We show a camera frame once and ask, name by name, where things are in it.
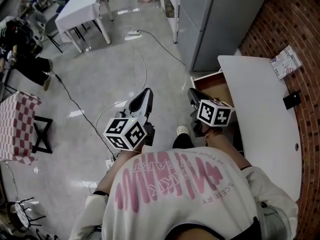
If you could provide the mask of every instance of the black and white cube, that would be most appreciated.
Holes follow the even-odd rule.
[[[196,118],[211,127],[225,127],[233,111],[234,108],[224,101],[202,99]]]
[[[103,135],[117,150],[133,151],[147,135],[137,117],[111,118]]]

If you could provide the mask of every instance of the brick wall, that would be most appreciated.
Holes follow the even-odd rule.
[[[284,79],[302,101],[295,108],[302,145],[297,239],[320,239],[320,0],[265,0],[239,49],[272,58],[288,44],[302,61]]]

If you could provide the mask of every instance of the table leg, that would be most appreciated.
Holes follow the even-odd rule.
[[[69,30],[66,30],[65,33],[67,34],[67,36],[71,39],[73,45],[75,46],[75,48],[77,48],[77,50],[79,51],[79,53],[82,54],[82,50],[80,49],[80,47],[78,46],[77,42],[72,38],[72,35],[70,34]]]
[[[104,36],[104,39],[106,40],[106,43],[109,45],[111,44],[111,40],[110,40],[110,37],[108,36],[108,33],[100,19],[100,16],[98,18],[95,19],[97,24],[99,25],[100,29],[101,29],[101,32],[102,32],[102,35]]]
[[[108,0],[104,0],[104,4],[105,4],[105,7],[106,7],[106,10],[108,11],[110,20],[113,21],[114,17],[112,16]]]

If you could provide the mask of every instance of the checkered cloth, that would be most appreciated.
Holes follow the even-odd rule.
[[[35,109],[40,104],[38,96],[20,91],[0,104],[0,161],[13,160],[30,164],[35,160],[30,155]]]

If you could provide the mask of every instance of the cable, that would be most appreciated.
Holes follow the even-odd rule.
[[[101,141],[103,142],[103,144],[106,146],[106,148],[110,151],[110,153],[112,154],[113,160],[115,159],[114,153],[110,150],[110,148],[108,147],[108,145],[105,143],[105,141],[102,139],[102,137],[100,136],[100,134],[98,133],[96,127],[92,124],[92,122],[90,122],[90,120],[86,117],[86,115],[84,114],[83,110],[80,108],[80,106],[78,105],[78,103],[76,103],[70,96],[70,93],[68,91],[68,89],[66,88],[66,86],[64,85],[64,83],[62,82],[61,78],[53,71],[51,70],[51,72],[55,75],[55,77],[58,79],[58,81],[63,85],[64,89],[66,90],[66,93],[68,94],[70,100],[79,108],[79,110],[81,111],[82,115],[84,116],[85,120],[87,120],[89,122],[89,124],[93,127],[93,129],[95,130],[95,132],[98,134],[98,136],[100,137]]]
[[[6,167],[9,168],[9,170],[11,171],[12,173],[12,182],[15,186],[15,191],[16,191],[16,201],[18,201],[18,188],[17,188],[17,183],[16,183],[16,179],[15,179],[15,175],[14,175],[14,172],[11,170],[11,168],[9,167],[9,164],[8,162],[6,163]]]
[[[7,87],[5,88],[9,93],[14,94],[12,91],[10,91]]]
[[[179,61],[182,65],[186,65],[186,64],[184,64],[180,59],[178,59],[176,56],[174,56],[170,51],[168,51],[159,41],[158,41],[158,39],[156,39],[156,37],[153,35],[153,34],[151,34],[150,32],[148,32],[148,31],[145,31],[145,30],[142,30],[142,29],[138,29],[138,31],[142,31],[142,32],[145,32],[145,33],[148,33],[148,34],[150,34],[156,41],[157,41],[157,43],[159,44],[159,45],[161,45],[161,47],[163,48],[163,49],[165,49],[166,50],[166,52],[168,53],[168,54],[170,54],[172,57],[174,57],[177,61]]]
[[[132,47],[132,49],[135,51],[136,54],[139,55],[139,57],[141,58],[141,61],[142,61],[143,65],[144,65],[145,78],[144,78],[144,84],[143,84],[143,86],[142,86],[142,88],[141,88],[141,91],[142,91],[142,90],[145,88],[146,82],[147,82],[147,67],[146,67],[146,63],[145,63],[145,61],[144,61],[144,58],[142,58],[142,56],[141,56],[133,47]],[[116,105],[118,105],[118,104],[120,104],[120,103],[127,102],[127,101],[128,101],[128,99],[125,99],[125,100],[119,101],[119,102],[116,103],[116,104],[113,104],[113,105],[111,105],[111,106],[106,107],[106,108],[101,112],[101,114],[98,116],[97,120],[95,121],[95,128],[97,128],[98,121],[99,121],[99,119],[101,118],[101,116],[103,115],[103,113],[104,113],[106,110],[112,108],[113,106],[116,106]]]
[[[96,185],[98,186],[98,183],[97,182],[100,182],[101,180],[96,180],[96,181],[94,181],[94,182],[91,182],[89,185],[88,185],[88,190],[89,190],[89,192],[90,192],[90,195],[92,195],[92,193],[91,193],[91,190],[90,190],[90,186],[93,184],[93,183],[96,183]]]

